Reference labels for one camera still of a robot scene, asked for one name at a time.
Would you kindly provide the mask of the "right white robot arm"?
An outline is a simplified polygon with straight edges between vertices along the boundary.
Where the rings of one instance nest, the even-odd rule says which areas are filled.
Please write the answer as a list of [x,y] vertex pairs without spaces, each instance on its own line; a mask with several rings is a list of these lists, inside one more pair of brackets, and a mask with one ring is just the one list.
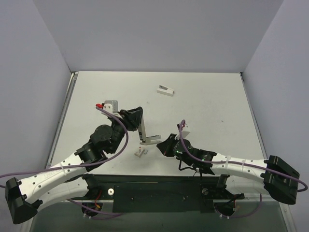
[[156,146],[165,157],[175,157],[201,174],[225,175],[216,185],[222,198],[230,194],[267,194],[274,200],[294,205],[300,177],[292,166],[277,156],[268,159],[240,159],[213,151],[194,148],[175,134]]

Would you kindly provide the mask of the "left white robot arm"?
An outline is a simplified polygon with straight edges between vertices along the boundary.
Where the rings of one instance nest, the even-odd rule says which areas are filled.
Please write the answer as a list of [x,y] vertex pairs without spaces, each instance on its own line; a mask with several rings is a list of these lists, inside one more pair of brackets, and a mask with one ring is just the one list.
[[90,135],[89,141],[67,158],[48,169],[8,174],[5,183],[5,200],[13,224],[24,223],[40,210],[60,201],[84,197],[94,199],[99,186],[84,174],[115,159],[126,148],[128,133],[137,131],[143,122],[143,108],[115,110],[113,101],[96,105],[110,125],[100,125]]

